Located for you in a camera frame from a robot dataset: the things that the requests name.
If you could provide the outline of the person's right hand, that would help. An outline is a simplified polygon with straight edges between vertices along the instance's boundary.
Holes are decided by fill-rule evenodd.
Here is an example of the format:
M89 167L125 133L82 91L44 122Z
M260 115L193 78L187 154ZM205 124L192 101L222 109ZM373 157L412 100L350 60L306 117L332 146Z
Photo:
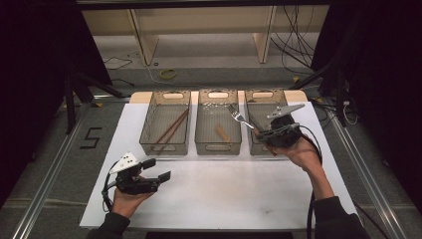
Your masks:
M279 153L305 172L313 171L320 166L317 150L313 142L305 136L288 148L279 148Z

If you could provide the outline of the brown wooden chopstick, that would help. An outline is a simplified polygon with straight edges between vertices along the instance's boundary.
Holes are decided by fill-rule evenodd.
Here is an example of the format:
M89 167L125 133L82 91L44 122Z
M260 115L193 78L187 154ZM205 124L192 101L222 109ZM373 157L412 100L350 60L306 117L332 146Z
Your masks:
M166 136L166 140L164 145L159 149L160 151L164 151L166 145L171 141L175 133L177 132L178 128L182 125L183 121L187 117L188 112L183 113L179 119L163 134L160 139L163 139Z
M185 110L178 119L156 140L156 143L160 143L167 135L167 140L170 140L174 133L176 132L177 128L180 126L184 118L187 116L188 110Z

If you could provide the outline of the black curtain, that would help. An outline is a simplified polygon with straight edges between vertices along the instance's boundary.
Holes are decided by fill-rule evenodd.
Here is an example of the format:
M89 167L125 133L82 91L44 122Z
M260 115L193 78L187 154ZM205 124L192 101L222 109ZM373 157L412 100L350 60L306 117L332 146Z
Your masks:
M312 68L325 66L344 40L349 95L422 213L422 0L332 0Z
M66 70L109 85L77 0L0 0L0 207L65 96Z

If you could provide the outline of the smoky transparent plastic bin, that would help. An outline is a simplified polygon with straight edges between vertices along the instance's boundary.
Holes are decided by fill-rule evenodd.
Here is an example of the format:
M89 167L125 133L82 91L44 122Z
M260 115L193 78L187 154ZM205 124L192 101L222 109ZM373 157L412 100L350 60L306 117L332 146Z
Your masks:
M191 93L189 91L153 92L145 117L139 143L147 155L186 155L188 152L189 118ZM177 132L166 145L166 137L160 142L156 140L188 110L188 115Z
M276 107L283 106L288 106L288 102L285 91L282 89L248 90L245 92L246 119L256 128L255 143L258 143L257 134L260 131L271 128L271 121L267 119L267 115L271 114ZM273 156L276 156L274 147L267 144L266 146L274 154Z
M241 149L242 133L240 124L235 121L228 106L238 105L236 90L200 90L198 95L195 145L199 155L238 155ZM230 138L230 143L223 141L216 132L219 124Z

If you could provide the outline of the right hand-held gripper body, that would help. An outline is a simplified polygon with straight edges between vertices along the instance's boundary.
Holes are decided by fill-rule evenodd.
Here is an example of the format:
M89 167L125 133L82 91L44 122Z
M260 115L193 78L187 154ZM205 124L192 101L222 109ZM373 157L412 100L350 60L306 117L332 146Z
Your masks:
M304 106L304 104L299 104L276 107L271 114L267 115L267 119L271 121L271 128L260 131L257 134L257 141L272 147L287 148L294 145L301 137L302 132L300 124L295 122L291 113Z

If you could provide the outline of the fork with light wooden handle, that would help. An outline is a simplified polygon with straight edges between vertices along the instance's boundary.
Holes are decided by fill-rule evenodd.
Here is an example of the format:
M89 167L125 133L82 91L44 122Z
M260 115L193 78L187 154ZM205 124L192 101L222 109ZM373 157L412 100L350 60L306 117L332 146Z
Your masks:
M248 123L233 105L228 106L228 111L235 121L243 123L249 129L249 132L247 133L247 139L249 144L249 152L251 155L274 155L265 144L254 142L256 128Z

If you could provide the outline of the person's left hand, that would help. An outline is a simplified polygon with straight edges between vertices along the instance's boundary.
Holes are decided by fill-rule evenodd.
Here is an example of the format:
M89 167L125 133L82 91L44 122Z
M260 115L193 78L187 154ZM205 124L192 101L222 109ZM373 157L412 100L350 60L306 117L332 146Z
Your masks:
M138 206L152 195L153 192L131 195L123 193L117 188L114 191L111 211L125 218L130 218Z

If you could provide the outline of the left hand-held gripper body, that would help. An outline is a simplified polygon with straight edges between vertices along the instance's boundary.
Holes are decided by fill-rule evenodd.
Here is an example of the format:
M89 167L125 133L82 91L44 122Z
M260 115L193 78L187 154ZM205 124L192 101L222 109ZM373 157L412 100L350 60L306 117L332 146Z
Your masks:
M115 163L109 173L116 174L115 186L123 193L136 195L156 192L159 186L158 178L142 178L143 161L139 161L131 152L124 154Z

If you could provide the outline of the black metal stand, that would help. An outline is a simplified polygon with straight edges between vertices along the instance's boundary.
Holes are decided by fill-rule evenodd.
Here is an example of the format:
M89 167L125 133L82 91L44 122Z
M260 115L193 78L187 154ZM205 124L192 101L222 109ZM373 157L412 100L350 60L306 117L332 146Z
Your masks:
M321 79L321 83L318 87L319 94L322 97L327 97L330 94L335 95L335 116L342 126L346 126L346 116L343 113L343 103L346 100L345 78L338 61L331 60L327 65L306 77L304 80L294 84L291 87L291 90L302 89L318 79Z
M77 96L82 103L91 103L94 100L94 95L89 89L89 86L97 87L98 89L109 93L118 99L127 98L127 95L124 93L117 91L111 86L108 86L82 72L74 72L67 75L64 80L64 85L68 117L67 133L70 133L74 129L77 122L74 96Z

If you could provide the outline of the wooden-handled utensil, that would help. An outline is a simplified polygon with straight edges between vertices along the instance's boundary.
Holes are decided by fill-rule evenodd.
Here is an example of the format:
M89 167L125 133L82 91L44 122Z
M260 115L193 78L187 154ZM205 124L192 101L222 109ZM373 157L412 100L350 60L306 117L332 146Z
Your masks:
M223 128L221 127L221 125L216 124L215 125L215 130L216 132L221 136L221 138L223 139L224 142L226 143L230 143L230 138L229 136L226 134L226 132L223 130Z

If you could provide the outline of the light wooden shelf unit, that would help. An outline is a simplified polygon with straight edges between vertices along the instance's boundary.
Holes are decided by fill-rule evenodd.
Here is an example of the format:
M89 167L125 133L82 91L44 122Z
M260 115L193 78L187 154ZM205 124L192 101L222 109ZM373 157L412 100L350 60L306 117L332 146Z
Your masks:
M177 34L250 33L258 61L267 62L272 33L321 30L327 5L196 7L163 9L85 10L83 16L94 36L132 36L141 61L152 62L159 37Z

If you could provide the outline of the aluminium floor rail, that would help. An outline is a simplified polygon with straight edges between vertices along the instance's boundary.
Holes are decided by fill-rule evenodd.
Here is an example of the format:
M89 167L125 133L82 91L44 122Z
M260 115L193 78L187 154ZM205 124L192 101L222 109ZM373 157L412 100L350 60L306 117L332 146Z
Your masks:
M390 206L387 198L383 195L375 177L366 165L364 158L358 150L348 130L342 126L334 113L328 113L343 146L345 147L362 184L364 185L375 209L382 220L390 239L407 239L403 227L400 225L398 217Z
M81 104L75 108L76 122L68 129L67 112L59 110L33 158L26 166L5 206L21 210L11 239L27 239L66 161L84 118L91 108Z

